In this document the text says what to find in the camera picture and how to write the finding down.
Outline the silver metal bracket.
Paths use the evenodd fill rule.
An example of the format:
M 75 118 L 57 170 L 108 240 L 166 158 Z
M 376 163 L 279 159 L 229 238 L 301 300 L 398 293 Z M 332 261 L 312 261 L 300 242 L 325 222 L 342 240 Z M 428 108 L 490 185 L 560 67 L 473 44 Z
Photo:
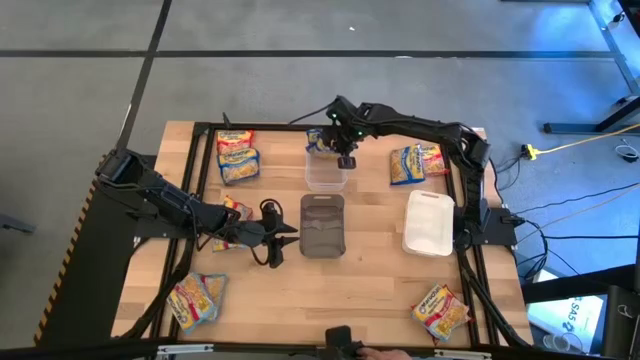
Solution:
M 449 360 L 492 360 L 491 353 L 454 349 L 435 349 L 434 357 Z
M 170 356 L 181 354 L 207 353 L 213 352 L 213 344 L 171 344 L 160 345 L 157 348 L 157 356 Z

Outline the black desk beam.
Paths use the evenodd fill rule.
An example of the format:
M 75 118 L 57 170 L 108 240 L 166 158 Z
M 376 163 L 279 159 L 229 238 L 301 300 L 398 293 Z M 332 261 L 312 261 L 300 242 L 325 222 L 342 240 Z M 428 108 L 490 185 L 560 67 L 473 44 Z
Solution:
M 601 295 L 612 287 L 640 291 L 640 266 L 629 264 L 606 270 L 526 284 L 524 302 L 537 303 L 572 297 Z

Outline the dark blue Maruchan noodle pack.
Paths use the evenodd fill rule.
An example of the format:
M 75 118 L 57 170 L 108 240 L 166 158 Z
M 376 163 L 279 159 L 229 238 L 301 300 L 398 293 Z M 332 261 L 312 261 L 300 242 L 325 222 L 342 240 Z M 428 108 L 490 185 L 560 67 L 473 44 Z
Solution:
M 313 128 L 306 131 L 308 145 L 318 147 L 330 147 L 332 138 L 321 128 Z
M 340 154 L 327 147 L 322 142 L 311 143 L 306 147 L 306 151 L 311 155 L 323 159 L 337 159 Z
M 254 148 L 222 154 L 217 160 L 225 185 L 256 177 L 260 173 L 260 153 Z
M 422 147 L 414 144 L 390 153 L 390 184 L 406 185 L 424 182 Z

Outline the white plastic bin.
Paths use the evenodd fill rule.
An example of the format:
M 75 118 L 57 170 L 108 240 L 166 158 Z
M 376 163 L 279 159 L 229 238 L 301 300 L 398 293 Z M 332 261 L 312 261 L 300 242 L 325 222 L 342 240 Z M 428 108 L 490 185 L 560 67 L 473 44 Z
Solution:
M 454 207 L 448 195 L 412 191 L 405 211 L 403 250 L 418 256 L 449 256 L 453 252 Z

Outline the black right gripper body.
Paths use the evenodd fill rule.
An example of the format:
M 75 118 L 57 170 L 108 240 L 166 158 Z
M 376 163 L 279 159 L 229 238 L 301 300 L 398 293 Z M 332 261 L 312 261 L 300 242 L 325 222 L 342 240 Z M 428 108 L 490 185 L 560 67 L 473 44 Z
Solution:
M 358 148 L 367 133 L 352 116 L 342 117 L 335 112 L 327 112 L 331 124 L 324 128 L 324 144 L 341 156 L 349 156 Z

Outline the black case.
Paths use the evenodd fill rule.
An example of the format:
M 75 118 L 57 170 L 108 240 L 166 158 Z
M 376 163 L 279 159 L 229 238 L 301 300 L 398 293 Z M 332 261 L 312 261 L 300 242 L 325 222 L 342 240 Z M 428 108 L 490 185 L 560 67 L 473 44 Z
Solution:
M 619 360 L 633 358 L 633 347 L 640 345 L 640 335 L 636 335 L 639 322 L 640 295 L 618 286 L 610 286 L 601 354 Z

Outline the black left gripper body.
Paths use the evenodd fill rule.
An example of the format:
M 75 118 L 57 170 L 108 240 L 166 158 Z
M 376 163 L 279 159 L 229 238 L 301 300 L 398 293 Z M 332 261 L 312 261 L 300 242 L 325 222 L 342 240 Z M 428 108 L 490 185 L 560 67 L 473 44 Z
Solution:
M 259 222 L 241 221 L 231 225 L 227 231 L 227 241 L 254 248 L 260 245 L 269 232 Z

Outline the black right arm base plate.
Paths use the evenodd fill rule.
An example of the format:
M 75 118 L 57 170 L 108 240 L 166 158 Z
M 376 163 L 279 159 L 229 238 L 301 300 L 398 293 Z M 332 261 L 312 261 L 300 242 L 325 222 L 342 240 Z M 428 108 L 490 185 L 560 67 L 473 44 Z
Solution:
M 453 244 L 468 245 L 515 245 L 515 225 L 511 213 L 505 208 L 489 208 L 488 216 L 480 229 L 466 225 L 462 217 L 462 209 L 454 208 Z

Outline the white labelled box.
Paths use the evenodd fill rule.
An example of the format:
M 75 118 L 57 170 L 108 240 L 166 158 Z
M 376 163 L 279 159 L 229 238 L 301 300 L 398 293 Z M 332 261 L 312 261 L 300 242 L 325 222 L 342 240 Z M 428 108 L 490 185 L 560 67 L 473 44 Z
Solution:
M 537 302 L 527 305 L 527 315 L 536 327 L 556 336 L 567 335 L 573 346 L 588 352 L 603 304 L 597 296 Z

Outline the black metal stand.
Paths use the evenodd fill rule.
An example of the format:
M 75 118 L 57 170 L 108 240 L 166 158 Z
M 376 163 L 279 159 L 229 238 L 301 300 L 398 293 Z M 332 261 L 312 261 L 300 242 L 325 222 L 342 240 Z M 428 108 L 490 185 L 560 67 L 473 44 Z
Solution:
M 629 67 L 632 59 L 621 50 L 613 34 L 615 24 L 627 21 L 640 40 L 640 0 L 612 0 L 618 12 L 608 21 L 605 21 L 596 0 L 581 1 L 588 5 L 630 94 L 617 100 L 607 117 L 597 124 L 545 123 L 543 130 L 548 134 L 640 136 L 640 60 L 635 60 L 638 71 L 634 73 Z

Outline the light blue Maruchan noodle pack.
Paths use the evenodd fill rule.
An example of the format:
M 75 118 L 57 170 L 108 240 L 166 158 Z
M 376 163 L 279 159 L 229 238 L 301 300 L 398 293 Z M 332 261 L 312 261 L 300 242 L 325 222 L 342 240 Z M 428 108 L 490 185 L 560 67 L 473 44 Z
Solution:
M 202 276 L 197 273 L 189 273 L 179 281 L 169 293 L 166 302 L 186 334 L 191 333 L 202 322 L 212 320 L 218 310 Z
M 227 208 L 231 208 L 240 213 L 240 221 L 251 220 L 253 217 L 253 210 L 235 200 L 233 200 L 230 196 L 226 196 L 223 200 L 223 205 Z M 230 243 L 224 240 L 215 240 L 213 242 L 212 250 L 214 252 L 223 252 L 231 249 L 244 249 L 246 245 L 238 244 L 238 243 Z
M 215 322 L 222 311 L 228 276 L 226 274 L 210 274 L 201 275 L 200 278 L 214 304 L 214 310 L 207 321 Z
M 469 307 L 448 286 L 435 284 L 412 308 L 410 317 L 436 340 L 447 341 L 455 329 L 471 319 L 468 312 Z

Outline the black aluminium table frame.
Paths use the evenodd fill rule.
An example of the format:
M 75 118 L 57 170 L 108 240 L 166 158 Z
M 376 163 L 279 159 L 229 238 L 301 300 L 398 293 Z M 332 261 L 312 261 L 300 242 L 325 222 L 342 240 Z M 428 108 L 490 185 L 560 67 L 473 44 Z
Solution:
M 204 188 L 204 200 L 221 202 L 224 195 L 251 206 L 274 198 L 284 209 L 285 221 L 301 228 L 305 181 L 306 129 L 287 125 L 249 125 L 256 131 L 261 155 L 260 176 L 239 185 L 222 184 L 213 166 Z M 346 252 L 337 259 L 309 259 L 298 243 L 284 248 L 277 269 L 256 264 L 248 250 L 214 254 L 210 244 L 195 251 L 191 270 L 225 273 L 230 278 L 222 313 L 211 324 L 198 325 L 190 334 L 178 330 L 180 340 L 213 340 L 232 344 L 316 345 L 325 329 L 348 325 L 365 344 L 432 347 L 428 332 L 409 312 L 435 285 L 460 287 L 455 255 L 426 258 L 401 248 L 401 234 L 409 193 L 414 189 L 451 194 L 462 200 L 460 181 L 427 180 L 408 188 L 389 185 L 389 153 L 413 143 L 402 136 L 368 138 L 355 154 L 358 167 L 348 171 L 345 200 Z

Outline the black platform with hazard stripe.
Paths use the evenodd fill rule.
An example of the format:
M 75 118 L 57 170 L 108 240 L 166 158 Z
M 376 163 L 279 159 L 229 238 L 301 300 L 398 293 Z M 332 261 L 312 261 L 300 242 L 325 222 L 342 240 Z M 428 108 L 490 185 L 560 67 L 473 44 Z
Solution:
M 138 221 L 120 201 L 91 182 L 33 341 L 38 347 L 82 345 L 111 337 Z

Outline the clear plastic cup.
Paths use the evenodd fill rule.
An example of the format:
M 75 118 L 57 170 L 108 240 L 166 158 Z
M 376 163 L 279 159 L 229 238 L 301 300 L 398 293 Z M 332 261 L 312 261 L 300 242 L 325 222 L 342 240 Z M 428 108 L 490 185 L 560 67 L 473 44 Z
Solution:
M 562 335 L 546 334 L 542 338 L 543 345 L 550 350 L 557 352 L 568 352 L 571 349 L 571 341 L 568 333 Z

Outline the person's hand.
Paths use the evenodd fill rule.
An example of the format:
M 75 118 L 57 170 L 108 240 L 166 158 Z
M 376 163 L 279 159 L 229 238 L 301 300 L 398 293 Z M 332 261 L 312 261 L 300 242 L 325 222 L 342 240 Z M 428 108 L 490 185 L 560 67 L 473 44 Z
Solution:
M 358 360 L 412 360 L 412 358 L 402 350 L 377 350 L 369 347 L 362 347 L 356 351 Z

